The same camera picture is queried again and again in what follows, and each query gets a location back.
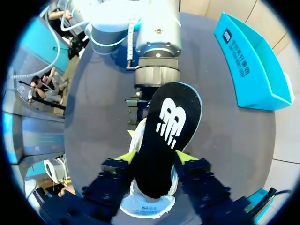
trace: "black cable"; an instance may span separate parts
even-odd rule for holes
[[[291,193],[293,193],[291,190],[283,190],[283,191],[276,192],[274,196],[281,195],[281,194],[291,194]]]

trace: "metal cylinder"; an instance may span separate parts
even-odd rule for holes
[[[173,57],[181,52],[179,12],[174,0],[152,0],[142,16],[136,51],[166,51]]]
[[[110,54],[119,48],[127,32],[128,30],[104,32],[92,25],[90,36],[92,48],[98,54]]]
[[[169,82],[179,81],[180,71],[171,67],[140,67],[135,71],[135,87],[160,87]]]

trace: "shoe label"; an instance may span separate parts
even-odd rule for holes
[[[171,144],[171,149],[173,149],[176,143],[173,138],[180,135],[186,122],[186,112],[182,107],[176,107],[172,99],[166,98],[163,101],[159,117],[164,123],[157,124],[156,132],[159,133],[160,130],[161,137],[165,134],[165,141],[168,145]]]

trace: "seated person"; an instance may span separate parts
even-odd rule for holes
[[[67,87],[68,82],[63,81],[61,75],[52,68],[45,73],[42,78],[34,76],[31,80],[31,88],[36,92],[38,98],[42,98],[49,102],[63,103],[63,98],[59,95],[59,91]]]
[[[78,37],[78,41],[81,41],[83,44],[83,47],[85,48],[86,45],[89,42],[89,39],[85,39],[85,33],[82,28],[76,27],[73,28],[70,31],[62,31],[60,29],[60,23],[61,23],[61,18],[64,14],[64,11],[62,8],[65,6],[65,1],[61,0],[52,0],[52,4],[50,4],[49,11],[50,13],[48,14],[48,19],[51,27],[61,36],[65,38],[73,38],[74,36]],[[65,22],[64,26],[65,27],[70,27],[72,24],[77,24],[75,20],[73,20],[71,13],[67,10],[65,13]]]

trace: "floor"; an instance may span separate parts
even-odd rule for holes
[[[62,97],[64,99],[64,101],[62,103],[63,106],[67,105],[69,90],[70,90],[70,87],[71,87],[71,84],[72,84],[74,73],[75,73],[75,71],[77,69],[77,65],[78,65],[79,59],[80,59],[80,57],[74,56],[70,60],[69,65],[68,65],[68,67],[67,67],[67,69],[66,69],[66,71],[65,71],[65,73],[63,75],[63,78],[65,80],[69,81],[68,86],[64,89],[64,91],[62,93]],[[64,111],[62,109],[59,109],[59,108],[54,108],[53,113],[54,114],[60,114],[60,115],[62,115],[64,113]]]

